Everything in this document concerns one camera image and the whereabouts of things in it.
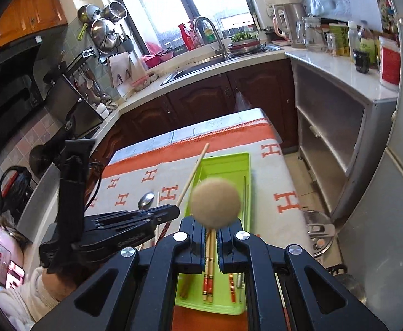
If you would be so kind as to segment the person's left hand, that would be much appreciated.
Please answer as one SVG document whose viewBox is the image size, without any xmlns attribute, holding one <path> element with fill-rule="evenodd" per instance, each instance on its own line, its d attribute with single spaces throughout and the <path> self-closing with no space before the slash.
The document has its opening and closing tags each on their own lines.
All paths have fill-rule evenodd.
<svg viewBox="0 0 403 331">
<path fill-rule="evenodd" d="M 61 302 L 72 294 L 77 288 L 78 283 L 74 279 L 74 274 L 70 271 L 61 271 L 60 273 L 49 273 L 47 268 L 43 269 L 42 283 L 49 296 Z"/>
</svg>

